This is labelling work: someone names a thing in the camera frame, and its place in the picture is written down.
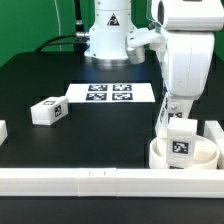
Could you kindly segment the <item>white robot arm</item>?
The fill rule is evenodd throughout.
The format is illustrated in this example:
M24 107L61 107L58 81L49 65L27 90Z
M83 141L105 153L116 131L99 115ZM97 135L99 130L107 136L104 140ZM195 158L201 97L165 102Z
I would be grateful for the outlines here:
M145 60L144 46L156 52L168 92L168 109L187 116L204 91L214 33L224 27L221 0L148 0L149 27L131 21L131 0L94 0L88 61L110 66Z

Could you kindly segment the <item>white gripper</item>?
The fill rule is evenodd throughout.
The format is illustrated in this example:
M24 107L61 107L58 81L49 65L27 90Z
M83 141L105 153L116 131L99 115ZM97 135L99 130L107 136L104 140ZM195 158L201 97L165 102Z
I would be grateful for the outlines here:
M145 61L145 45L156 52L170 114L181 112L176 99L198 99L204 91L213 49L214 34L209 31L167 31L164 28L140 28L126 36L126 52L132 64Z

